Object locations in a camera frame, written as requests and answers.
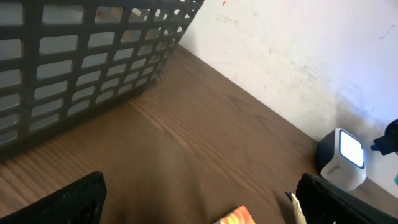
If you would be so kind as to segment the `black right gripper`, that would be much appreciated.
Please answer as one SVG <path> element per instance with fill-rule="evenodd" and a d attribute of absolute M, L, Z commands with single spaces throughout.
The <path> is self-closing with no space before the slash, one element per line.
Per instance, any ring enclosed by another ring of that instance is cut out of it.
<path fill-rule="evenodd" d="M 375 139 L 371 150 L 379 151 L 383 156 L 390 153 L 397 154 L 397 120 L 391 122 L 384 132 L 384 135 Z"/>

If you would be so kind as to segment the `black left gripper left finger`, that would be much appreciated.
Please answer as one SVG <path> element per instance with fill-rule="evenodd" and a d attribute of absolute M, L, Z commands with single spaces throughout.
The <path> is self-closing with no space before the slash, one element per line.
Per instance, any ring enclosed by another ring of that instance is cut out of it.
<path fill-rule="evenodd" d="M 58 191 L 1 218 L 1 224 L 99 224 L 106 200 L 100 171 L 92 172 Z"/>

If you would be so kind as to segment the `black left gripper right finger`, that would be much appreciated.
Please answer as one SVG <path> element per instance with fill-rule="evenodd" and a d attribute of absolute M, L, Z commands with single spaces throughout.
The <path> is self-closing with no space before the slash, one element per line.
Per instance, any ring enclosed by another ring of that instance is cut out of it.
<path fill-rule="evenodd" d="M 303 174 L 295 196 L 307 223 L 397 224 L 397 218 L 313 174 Z"/>

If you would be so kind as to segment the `yellow snack bag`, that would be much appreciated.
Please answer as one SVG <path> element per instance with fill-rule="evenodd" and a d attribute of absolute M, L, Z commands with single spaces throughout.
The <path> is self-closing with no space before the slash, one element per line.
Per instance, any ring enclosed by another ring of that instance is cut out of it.
<path fill-rule="evenodd" d="M 307 224 L 306 218 L 305 218 L 302 208 L 300 206 L 300 202 L 297 199 L 296 195 L 292 192 L 285 192 L 285 194 L 289 198 L 289 200 L 292 202 L 296 224 Z"/>

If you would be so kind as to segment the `small orange box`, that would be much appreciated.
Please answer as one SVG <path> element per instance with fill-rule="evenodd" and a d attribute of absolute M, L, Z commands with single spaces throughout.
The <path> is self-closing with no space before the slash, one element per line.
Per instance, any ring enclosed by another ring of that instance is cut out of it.
<path fill-rule="evenodd" d="M 240 206 L 214 222 L 214 224 L 255 224 L 255 222 L 247 208 Z"/>

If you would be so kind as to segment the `grey plastic mesh basket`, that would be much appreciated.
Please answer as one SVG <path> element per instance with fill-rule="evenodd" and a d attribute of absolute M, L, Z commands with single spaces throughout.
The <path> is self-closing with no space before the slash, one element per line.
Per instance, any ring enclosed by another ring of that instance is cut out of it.
<path fill-rule="evenodd" d="M 152 84 L 202 5 L 3 0 L 1 160 Z"/>

